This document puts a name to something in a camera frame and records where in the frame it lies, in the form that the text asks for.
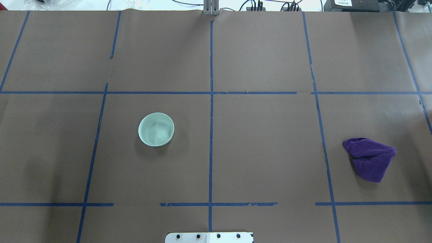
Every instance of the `folded purple towel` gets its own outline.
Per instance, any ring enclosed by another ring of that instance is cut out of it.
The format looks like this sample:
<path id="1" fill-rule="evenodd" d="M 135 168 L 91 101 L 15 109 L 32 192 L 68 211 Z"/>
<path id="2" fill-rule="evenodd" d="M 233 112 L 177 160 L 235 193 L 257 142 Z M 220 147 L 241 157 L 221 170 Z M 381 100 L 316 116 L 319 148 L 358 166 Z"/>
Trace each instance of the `folded purple towel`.
<path id="1" fill-rule="evenodd" d="M 371 182 L 382 180 L 391 159 L 396 155 L 396 148 L 364 137 L 348 139 L 343 142 L 343 147 L 354 157 L 357 175 Z"/>

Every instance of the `gray metal bracket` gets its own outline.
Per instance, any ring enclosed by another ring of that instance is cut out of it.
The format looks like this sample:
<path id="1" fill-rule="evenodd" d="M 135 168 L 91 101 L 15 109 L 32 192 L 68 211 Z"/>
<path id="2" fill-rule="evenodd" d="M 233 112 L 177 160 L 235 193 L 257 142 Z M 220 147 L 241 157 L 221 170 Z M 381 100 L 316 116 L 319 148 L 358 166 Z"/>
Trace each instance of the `gray metal bracket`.
<path id="1" fill-rule="evenodd" d="M 204 0 L 204 15 L 219 15 L 219 0 Z"/>

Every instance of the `label sticker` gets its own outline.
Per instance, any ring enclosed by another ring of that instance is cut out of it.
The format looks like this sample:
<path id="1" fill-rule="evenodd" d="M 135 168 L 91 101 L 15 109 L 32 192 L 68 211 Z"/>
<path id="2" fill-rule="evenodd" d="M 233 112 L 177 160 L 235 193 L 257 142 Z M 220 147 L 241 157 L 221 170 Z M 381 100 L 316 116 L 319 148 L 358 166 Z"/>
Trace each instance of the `label sticker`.
<path id="1" fill-rule="evenodd" d="M 339 6 L 349 6 L 349 7 L 353 6 L 351 0 L 334 0 L 334 4 Z"/>

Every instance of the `white metal plate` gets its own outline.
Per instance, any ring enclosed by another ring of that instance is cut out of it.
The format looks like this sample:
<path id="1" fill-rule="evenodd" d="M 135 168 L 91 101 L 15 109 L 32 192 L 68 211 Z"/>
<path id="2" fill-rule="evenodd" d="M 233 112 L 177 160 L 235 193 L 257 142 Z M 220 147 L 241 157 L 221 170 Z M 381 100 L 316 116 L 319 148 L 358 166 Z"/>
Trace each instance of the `white metal plate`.
<path id="1" fill-rule="evenodd" d="M 253 243 L 250 232 L 169 233 L 165 243 Z"/>

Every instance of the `black box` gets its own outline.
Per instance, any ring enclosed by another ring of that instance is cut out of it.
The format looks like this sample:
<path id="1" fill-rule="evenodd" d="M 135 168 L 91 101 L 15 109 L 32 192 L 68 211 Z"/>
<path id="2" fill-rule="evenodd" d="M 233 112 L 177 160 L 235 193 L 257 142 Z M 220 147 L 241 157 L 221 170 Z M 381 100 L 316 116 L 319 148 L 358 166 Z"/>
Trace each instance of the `black box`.
<path id="1" fill-rule="evenodd" d="M 327 12 L 379 12 L 378 0 L 327 0 Z"/>

